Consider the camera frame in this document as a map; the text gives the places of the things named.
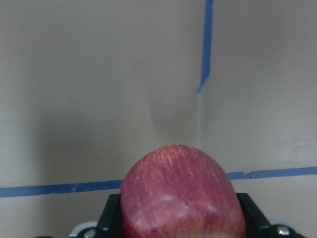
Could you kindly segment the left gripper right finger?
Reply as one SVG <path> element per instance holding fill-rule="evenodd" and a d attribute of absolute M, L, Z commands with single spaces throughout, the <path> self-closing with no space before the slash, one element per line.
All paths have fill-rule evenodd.
<path fill-rule="evenodd" d="M 252 198 L 246 193 L 238 193 L 237 197 L 244 214 L 247 229 L 268 230 L 270 222 Z"/>

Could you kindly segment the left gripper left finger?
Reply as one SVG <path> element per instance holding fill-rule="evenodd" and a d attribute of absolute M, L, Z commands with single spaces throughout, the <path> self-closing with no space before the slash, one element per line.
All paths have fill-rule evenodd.
<path fill-rule="evenodd" d="M 101 231 L 121 231 L 122 217 L 120 206 L 121 194 L 111 194 L 99 217 L 97 227 Z"/>

